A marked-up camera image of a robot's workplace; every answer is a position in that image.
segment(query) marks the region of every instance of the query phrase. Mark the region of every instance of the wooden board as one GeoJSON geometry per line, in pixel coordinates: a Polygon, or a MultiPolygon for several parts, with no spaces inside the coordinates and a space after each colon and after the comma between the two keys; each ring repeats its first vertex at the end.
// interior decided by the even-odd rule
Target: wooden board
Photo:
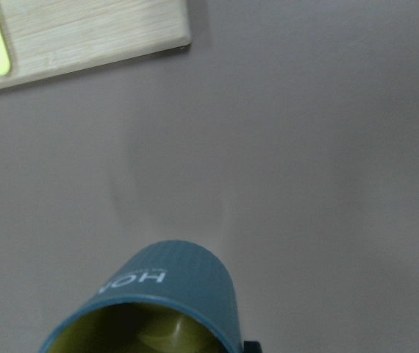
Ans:
{"type": "Polygon", "coordinates": [[[186,0],[0,0],[0,88],[190,43],[186,0]]]}

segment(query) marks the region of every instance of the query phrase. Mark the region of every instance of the bamboo cutting board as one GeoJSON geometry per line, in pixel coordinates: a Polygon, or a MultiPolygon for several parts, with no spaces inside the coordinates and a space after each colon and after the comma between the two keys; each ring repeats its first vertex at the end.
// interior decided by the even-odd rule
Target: bamboo cutting board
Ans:
{"type": "Polygon", "coordinates": [[[190,43],[186,0],[0,0],[0,88],[190,43]]]}

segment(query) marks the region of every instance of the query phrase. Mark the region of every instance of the gray table surface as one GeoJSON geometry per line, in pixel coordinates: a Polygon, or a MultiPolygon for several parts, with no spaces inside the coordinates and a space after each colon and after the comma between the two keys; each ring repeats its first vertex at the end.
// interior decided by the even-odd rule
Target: gray table surface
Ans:
{"type": "Polygon", "coordinates": [[[0,91],[0,352],[154,241],[265,353],[419,352],[419,1],[190,1],[193,45],[0,91]]]}

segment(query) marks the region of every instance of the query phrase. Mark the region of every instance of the blue mug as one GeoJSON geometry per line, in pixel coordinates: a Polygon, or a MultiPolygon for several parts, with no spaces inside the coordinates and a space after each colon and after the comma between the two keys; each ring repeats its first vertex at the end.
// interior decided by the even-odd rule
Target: blue mug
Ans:
{"type": "MultiPolygon", "coordinates": [[[[257,344],[246,342],[246,351],[261,352],[257,344]]],[[[169,240],[132,257],[50,334],[39,352],[243,351],[228,271],[205,248],[169,240]]]]}

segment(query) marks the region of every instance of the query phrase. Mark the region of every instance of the teal cup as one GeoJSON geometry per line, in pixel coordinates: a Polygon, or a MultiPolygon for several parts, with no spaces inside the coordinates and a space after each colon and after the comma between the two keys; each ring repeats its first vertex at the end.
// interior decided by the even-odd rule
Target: teal cup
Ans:
{"type": "Polygon", "coordinates": [[[40,353],[241,353],[221,261],[180,240],[150,245],[64,320],[40,353]]]}

